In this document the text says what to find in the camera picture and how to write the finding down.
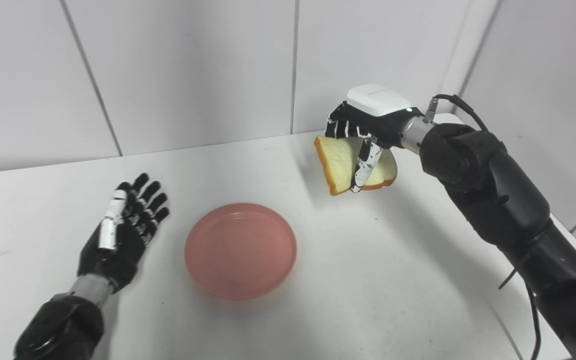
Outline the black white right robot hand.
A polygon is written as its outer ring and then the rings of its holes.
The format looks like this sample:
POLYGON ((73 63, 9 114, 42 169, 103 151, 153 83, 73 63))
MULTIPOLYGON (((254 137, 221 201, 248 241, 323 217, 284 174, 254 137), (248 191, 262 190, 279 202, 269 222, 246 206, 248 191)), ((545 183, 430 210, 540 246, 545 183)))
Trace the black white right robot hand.
POLYGON ((391 185, 397 176, 391 148, 410 145, 418 151, 420 137, 406 136, 406 131, 423 118, 409 100, 382 85, 350 89, 329 115, 324 135, 314 140, 330 194, 391 185))

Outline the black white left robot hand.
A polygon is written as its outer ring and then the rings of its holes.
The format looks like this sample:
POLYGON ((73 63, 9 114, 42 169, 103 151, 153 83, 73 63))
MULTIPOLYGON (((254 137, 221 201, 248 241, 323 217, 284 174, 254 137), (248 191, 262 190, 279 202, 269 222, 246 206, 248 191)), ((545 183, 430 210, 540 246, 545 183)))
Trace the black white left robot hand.
POLYGON ((120 183, 80 252, 77 276, 101 276, 114 293, 131 284, 147 246, 170 214, 167 200, 162 184, 146 172, 120 183))

